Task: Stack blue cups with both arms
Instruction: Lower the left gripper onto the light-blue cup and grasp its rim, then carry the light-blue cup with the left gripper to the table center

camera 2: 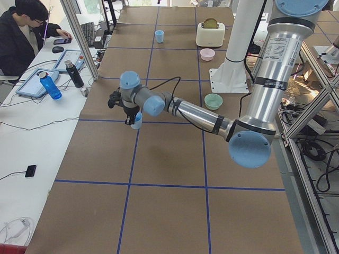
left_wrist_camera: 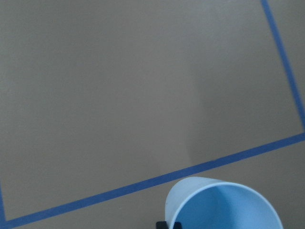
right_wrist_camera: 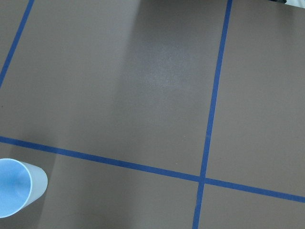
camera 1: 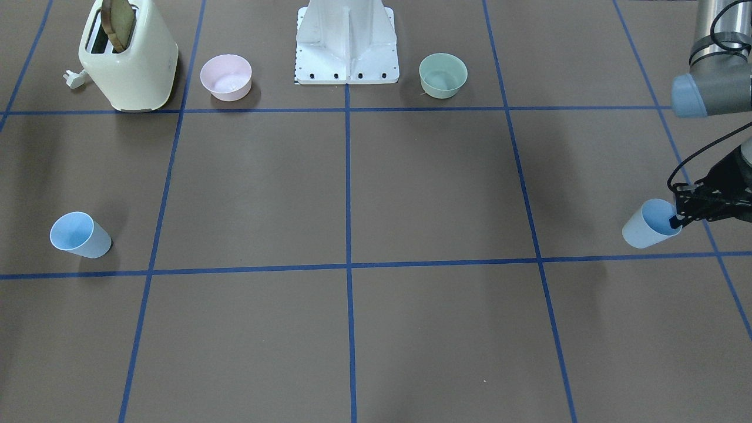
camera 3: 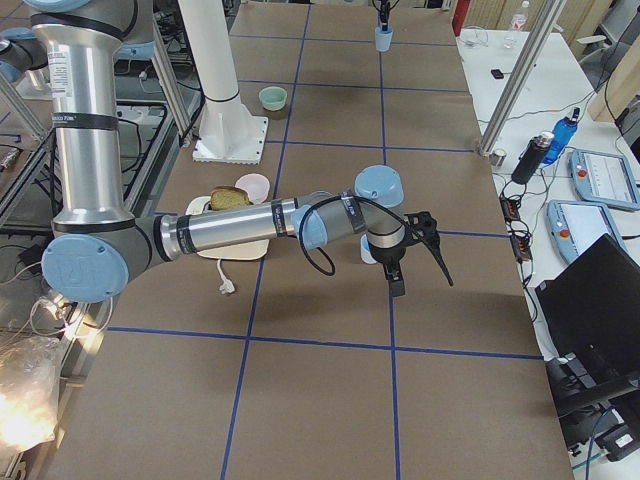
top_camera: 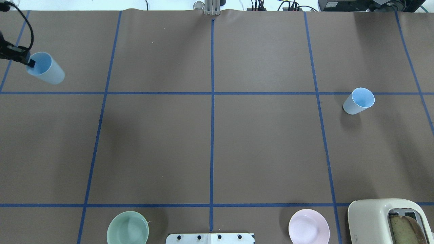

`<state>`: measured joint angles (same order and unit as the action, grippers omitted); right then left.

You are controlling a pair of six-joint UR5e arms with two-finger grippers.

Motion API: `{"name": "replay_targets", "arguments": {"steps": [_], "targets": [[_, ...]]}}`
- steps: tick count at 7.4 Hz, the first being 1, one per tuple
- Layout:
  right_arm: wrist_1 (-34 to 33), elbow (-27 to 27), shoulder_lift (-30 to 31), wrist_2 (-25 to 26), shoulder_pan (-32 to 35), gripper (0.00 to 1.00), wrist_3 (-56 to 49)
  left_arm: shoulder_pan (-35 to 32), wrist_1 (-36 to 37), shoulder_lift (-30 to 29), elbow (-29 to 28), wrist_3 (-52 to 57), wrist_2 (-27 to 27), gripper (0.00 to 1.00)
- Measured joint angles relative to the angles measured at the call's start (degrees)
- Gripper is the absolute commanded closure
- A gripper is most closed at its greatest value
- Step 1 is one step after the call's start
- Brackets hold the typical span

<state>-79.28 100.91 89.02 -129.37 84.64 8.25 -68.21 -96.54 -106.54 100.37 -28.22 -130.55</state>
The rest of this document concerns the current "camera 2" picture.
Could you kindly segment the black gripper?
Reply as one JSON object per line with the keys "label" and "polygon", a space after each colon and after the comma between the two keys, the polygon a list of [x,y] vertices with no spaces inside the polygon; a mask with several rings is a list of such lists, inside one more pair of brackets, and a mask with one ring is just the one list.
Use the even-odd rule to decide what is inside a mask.
{"label": "black gripper", "polygon": [[127,115],[127,118],[125,120],[125,124],[126,125],[133,125],[135,123],[136,115],[139,112],[139,106],[135,106],[135,107],[123,106],[123,110]]}

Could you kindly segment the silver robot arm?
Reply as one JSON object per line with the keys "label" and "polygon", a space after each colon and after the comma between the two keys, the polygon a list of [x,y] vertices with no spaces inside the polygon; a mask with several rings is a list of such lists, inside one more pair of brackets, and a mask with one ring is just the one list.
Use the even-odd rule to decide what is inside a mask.
{"label": "silver robot arm", "polygon": [[126,71],[119,80],[119,100],[126,124],[140,128],[138,112],[158,116],[168,112],[228,142],[232,160],[245,168],[263,166],[271,155],[276,129],[274,119],[288,87],[303,41],[314,32],[326,1],[274,1],[268,36],[254,79],[246,113],[234,120],[175,97],[154,92],[141,84],[139,75]]}

